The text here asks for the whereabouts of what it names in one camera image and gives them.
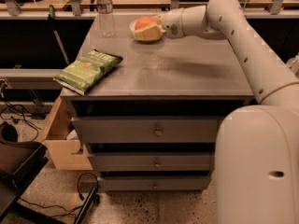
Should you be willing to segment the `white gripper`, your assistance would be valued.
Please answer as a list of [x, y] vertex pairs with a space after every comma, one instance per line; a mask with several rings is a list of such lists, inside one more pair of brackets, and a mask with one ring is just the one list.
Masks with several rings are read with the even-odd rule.
[[184, 36], [182, 29], [183, 9], [172, 9], [164, 14], [154, 16], [156, 20], [162, 20], [162, 26], [156, 23], [143, 28], [134, 29], [134, 39], [141, 42], [153, 42], [160, 40], [165, 35], [168, 38], [182, 38]]

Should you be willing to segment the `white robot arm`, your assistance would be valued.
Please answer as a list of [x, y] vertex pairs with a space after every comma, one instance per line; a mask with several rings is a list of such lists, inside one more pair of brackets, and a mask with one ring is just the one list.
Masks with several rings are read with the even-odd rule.
[[229, 41], [256, 105], [238, 108], [216, 139], [218, 224], [299, 224], [299, 80], [247, 22], [238, 0], [172, 9], [138, 40], [196, 35]]

